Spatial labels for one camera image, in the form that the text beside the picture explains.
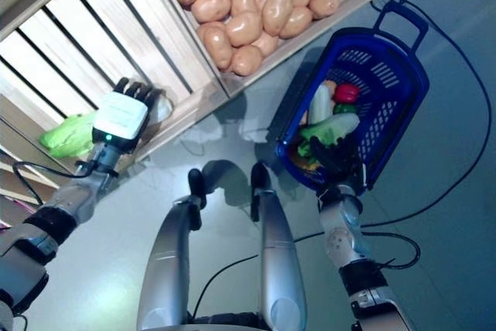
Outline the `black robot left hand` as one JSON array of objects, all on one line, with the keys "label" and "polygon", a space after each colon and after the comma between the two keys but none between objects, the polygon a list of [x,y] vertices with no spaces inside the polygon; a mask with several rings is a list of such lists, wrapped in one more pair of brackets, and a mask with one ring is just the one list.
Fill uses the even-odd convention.
[{"label": "black robot left hand", "polygon": [[115,147],[120,153],[132,153],[150,124],[162,91],[152,85],[121,78],[104,96],[91,128],[94,145]]}]

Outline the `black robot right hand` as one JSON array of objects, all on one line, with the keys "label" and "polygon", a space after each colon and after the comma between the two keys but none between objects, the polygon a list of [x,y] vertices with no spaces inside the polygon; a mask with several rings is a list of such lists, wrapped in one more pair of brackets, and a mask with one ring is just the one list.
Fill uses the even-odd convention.
[{"label": "black robot right hand", "polygon": [[326,146],[318,137],[310,139],[313,156],[325,169],[330,184],[348,183],[354,188],[366,185],[367,172],[353,136],[339,138],[337,143]]}]

